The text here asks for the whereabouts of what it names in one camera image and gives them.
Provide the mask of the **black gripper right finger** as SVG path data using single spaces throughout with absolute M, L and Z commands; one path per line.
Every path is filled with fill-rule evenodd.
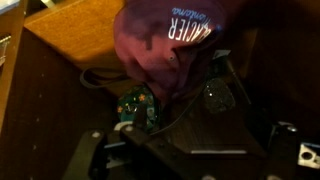
M 303 137 L 298 128 L 280 126 L 269 146 L 259 180 L 320 180 L 320 143 Z

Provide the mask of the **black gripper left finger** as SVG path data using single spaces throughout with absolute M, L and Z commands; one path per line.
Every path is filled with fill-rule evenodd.
M 85 132 L 63 175 L 63 180 L 108 180 L 122 167 L 125 180 L 187 180 L 184 154 L 145 130 L 142 106 L 133 123 L 109 135 Z

